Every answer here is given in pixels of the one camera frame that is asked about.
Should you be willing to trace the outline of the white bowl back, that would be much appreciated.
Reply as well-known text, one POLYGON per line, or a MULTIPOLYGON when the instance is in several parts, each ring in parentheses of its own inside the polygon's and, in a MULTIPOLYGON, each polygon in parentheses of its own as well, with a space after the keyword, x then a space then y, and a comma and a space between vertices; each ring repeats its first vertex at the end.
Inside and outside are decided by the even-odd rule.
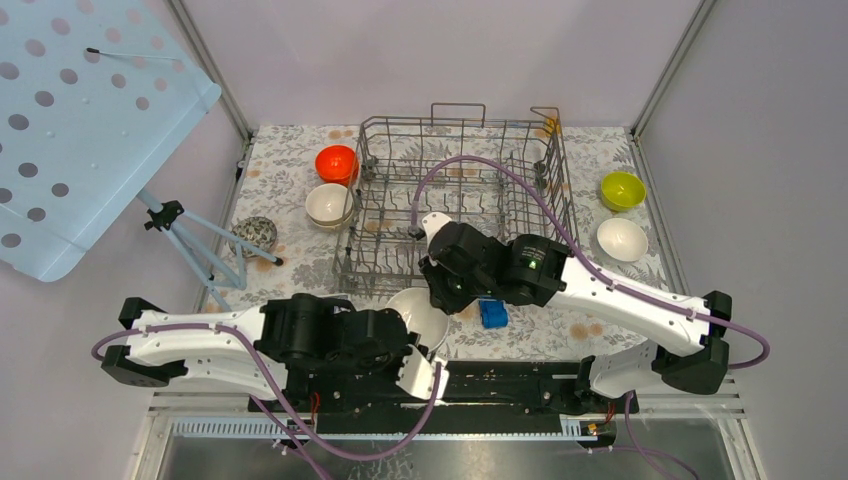
POLYGON ((419 344, 429 353, 435 352, 445 341, 450 316, 430 303, 427 288, 407 288, 395 294, 386 304, 387 308, 397 311, 407 329, 419 335, 419 344))

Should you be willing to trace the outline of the white bowl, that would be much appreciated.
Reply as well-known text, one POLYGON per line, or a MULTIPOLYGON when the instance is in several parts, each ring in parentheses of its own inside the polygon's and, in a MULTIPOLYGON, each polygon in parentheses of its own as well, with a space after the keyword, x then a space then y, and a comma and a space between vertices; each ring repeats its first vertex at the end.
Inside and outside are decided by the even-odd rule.
POLYGON ((596 230, 596 240, 608 257, 623 263, 640 260, 649 248, 643 229, 624 218, 610 218, 602 222, 596 230))
POLYGON ((397 311, 407 329, 419 335, 419 344, 429 353, 435 352, 445 341, 450 316, 430 303, 427 288, 407 288, 395 294, 386 304, 387 308, 397 311))

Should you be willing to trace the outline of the grey wire dish rack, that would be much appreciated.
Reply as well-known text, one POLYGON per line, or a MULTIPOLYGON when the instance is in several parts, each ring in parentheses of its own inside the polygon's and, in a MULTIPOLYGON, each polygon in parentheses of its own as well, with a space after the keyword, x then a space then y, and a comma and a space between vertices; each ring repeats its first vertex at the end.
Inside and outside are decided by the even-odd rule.
POLYGON ((521 234, 560 240, 542 207, 507 168, 544 199, 577 239, 563 136, 544 131, 556 107, 531 107, 529 119, 495 119, 481 103, 436 102, 426 116, 371 116, 359 127, 360 170, 350 191, 350 225, 338 236, 337 288, 389 297, 423 285, 423 240, 409 232, 410 215, 431 211, 470 223, 506 242, 521 234))

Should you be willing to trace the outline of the beige bowl with leaf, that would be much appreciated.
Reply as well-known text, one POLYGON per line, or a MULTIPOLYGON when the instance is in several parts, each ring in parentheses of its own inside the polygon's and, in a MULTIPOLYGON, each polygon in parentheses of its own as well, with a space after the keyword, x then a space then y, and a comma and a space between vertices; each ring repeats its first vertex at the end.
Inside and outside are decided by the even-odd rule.
POLYGON ((316 228, 320 231, 324 231, 324 232, 336 232, 336 231, 342 230, 344 228, 347 228, 350 225, 351 220, 352 220, 352 217, 348 216, 346 218, 340 219, 337 222, 327 223, 327 222, 318 222, 314 218, 309 217, 309 222, 311 223, 311 225, 314 228, 316 228))

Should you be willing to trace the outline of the plain beige bowl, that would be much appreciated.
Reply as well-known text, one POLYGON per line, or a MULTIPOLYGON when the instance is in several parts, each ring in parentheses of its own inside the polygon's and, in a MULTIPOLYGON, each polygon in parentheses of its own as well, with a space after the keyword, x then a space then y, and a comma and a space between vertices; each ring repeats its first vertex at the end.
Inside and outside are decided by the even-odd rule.
POLYGON ((316 187, 305 201, 307 215, 319 225, 329 226, 342 222, 353 207, 354 200, 348 188, 336 183, 316 187))

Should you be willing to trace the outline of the yellow bowl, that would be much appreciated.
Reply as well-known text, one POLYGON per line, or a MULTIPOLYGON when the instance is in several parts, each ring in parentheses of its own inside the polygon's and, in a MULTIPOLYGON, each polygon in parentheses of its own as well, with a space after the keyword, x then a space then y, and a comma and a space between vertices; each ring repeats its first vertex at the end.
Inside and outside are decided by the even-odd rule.
POLYGON ((625 212, 645 201, 647 188, 636 175, 615 171, 601 180, 600 195, 605 207, 615 212, 625 212))

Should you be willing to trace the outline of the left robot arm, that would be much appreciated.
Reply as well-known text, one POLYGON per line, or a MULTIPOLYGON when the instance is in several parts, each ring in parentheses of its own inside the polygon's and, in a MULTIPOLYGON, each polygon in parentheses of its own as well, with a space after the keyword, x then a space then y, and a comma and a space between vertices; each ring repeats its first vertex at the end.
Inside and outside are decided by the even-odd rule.
POLYGON ((311 374, 382 374, 412 391, 426 364, 394 309, 358 310, 341 297, 299 293, 241 311, 177 315, 138 297, 125 301, 122 331, 92 354, 116 381, 163 388, 174 379, 229 386, 296 411, 311 374))

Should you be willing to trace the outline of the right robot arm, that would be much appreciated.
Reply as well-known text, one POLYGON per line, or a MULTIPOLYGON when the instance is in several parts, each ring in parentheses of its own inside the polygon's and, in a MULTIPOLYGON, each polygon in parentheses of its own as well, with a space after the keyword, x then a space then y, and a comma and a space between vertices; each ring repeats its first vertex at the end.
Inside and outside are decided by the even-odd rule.
POLYGON ((419 262, 431 304, 447 314, 476 300, 574 310, 645 337, 645 342, 580 363, 575 402, 597 412, 632 390, 665 384, 712 395, 728 372, 729 345, 702 320, 711 301, 664 292, 583 263, 567 245, 533 235, 507 243, 442 213, 421 221, 427 254, 419 262))

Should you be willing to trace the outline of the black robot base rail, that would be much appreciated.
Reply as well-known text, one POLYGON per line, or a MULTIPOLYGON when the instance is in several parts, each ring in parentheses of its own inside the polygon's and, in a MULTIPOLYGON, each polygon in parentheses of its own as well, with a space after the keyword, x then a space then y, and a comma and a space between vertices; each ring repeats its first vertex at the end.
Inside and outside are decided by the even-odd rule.
MULTIPOLYGON (((407 434, 425 401, 396 384, 401 361, 365 374, 332 372, 327 364, 290 368, 284 396, 321 435, 407 434)), ((422 431, 425 434, 553 433, 562 415, 602 417, 636 412, 634 398, 602 397, 568 361, 451 361, 450 379, 422 431)))

